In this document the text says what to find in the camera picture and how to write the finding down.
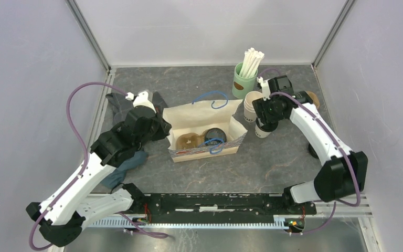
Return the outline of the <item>stack of paper cups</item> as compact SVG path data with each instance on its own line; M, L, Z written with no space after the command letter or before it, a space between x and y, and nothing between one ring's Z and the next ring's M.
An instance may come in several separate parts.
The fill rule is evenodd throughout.
M257 115L254 110L252 102L263 97L263 94L259 91L251 91L247 93L245 99L243 100L243 116L247 122L255 122Z

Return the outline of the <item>white paper coffee cup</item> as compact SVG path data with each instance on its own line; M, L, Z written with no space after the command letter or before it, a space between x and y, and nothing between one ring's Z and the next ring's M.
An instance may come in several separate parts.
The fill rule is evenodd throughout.
M255 132L255 135L257 136L257 137L259 137L259 138L266 138L267 136L269 136L271 133L272 133L272 131L271 130L266 130L266 129L263 129L261 126L259 126L259 125L256 125L255 126L255 128L254 128L254 132Z

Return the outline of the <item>brown paper bag blue handles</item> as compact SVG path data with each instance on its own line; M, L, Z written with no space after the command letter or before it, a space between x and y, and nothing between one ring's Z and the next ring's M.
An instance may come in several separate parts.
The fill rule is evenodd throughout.
M164 109L163 119L172 125L167 137L170 143L168 152L175 163L235 154L242 144L247 129L234 118L234 114L243 100L202 99L210 94L211 92L206 93L188 104ZM179 136L187 133L203 135L210 128L222 129L227 136L227 142L216 146L202 144L199 148L187 150L176 149Z

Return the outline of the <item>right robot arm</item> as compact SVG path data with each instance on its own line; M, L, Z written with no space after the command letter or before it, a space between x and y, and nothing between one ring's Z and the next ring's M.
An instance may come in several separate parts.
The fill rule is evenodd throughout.
M282 208L296 214L306 202L337 201L348 206L360 205L368 157L355 152L339 139L323 121L313 99L305 91L294 92L287 76L264 80L257 86L262 98L252 102L256 112L256 135L264 138L282 120L290 120L303 133L309 147L322 165L316 177L284 189Z

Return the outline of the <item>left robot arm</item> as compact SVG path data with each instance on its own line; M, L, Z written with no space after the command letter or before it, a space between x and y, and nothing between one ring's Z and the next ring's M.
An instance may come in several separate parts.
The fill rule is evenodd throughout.
M91 224L117 212L139 213L144 200L126 189L92 202L84 200L91 191L123 162L149 141L169 135L172 126L161 113L146 106L137 106L127 113L124 121L100 134L85 154L83 163L42 202L26 207L35 221L33 230L39 230L51 245L63 247L74 241Z

